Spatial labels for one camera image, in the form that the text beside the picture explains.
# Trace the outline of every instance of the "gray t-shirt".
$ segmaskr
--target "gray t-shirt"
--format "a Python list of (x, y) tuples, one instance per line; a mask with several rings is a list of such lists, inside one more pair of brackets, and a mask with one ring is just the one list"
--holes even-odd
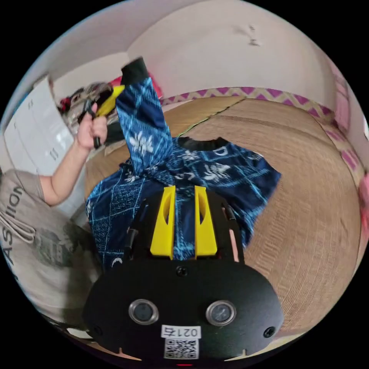
[(95, 242), (43, 199), (37, 175), (10, 170), (0, 177), (0, 244), (38, 311), (84, 329), (82, 309), (102, 273)]

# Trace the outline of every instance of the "black handle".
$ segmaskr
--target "black handle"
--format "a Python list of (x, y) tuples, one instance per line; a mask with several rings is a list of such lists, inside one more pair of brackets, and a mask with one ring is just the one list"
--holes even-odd
[[(92, 117), (92, 119), (96, 118), (96, 114), (92, 110), (93, 101), (90, 99), (87, 99), (83, 105), (83, 111), (81, 115), (78, 117), (78, 124), (81, 124), (83, 117), (86, 113), (89, 113)], [(93, 147), (97, 150), (101, 146), (100, 137), (94, 137), (93, 138)]]

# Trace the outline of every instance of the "floor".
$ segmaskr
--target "floor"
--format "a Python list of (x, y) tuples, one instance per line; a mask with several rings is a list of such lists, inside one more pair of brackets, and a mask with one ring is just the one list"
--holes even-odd
[[(269, 279), (285, 314), (278, 337), (263, 351), (314, 327), (345, 291), (359, 254), (356, 184), (333, 141), (306, 111), (241, 96), (194, 100), (165, 118), (172, 136), (189, 127), (185, 135), (198, 140), (222, 136), (259, 152), (282, 173), (245, 251), (246, 263)], [(86, 197), (128, 157), (122, 147), (90, 160)]]

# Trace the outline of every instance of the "label sticker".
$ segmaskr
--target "label sticker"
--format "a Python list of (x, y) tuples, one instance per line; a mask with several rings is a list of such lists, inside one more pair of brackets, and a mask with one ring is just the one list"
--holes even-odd
[(161, 338), (170, 339), (200, 339), (201, 327), (178, 327), (178, 326), (161, 326)]
[(198, 359), (198, 339), (165, 339), (164, 359)]

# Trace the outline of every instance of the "number label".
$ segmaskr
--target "number label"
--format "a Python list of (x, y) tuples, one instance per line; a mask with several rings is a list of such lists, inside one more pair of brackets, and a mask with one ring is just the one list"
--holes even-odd
[(174, 338), (174, 339), (200, 339), (201, 327), (178, 327), (178, 326), (161, 326), (162, 338)]

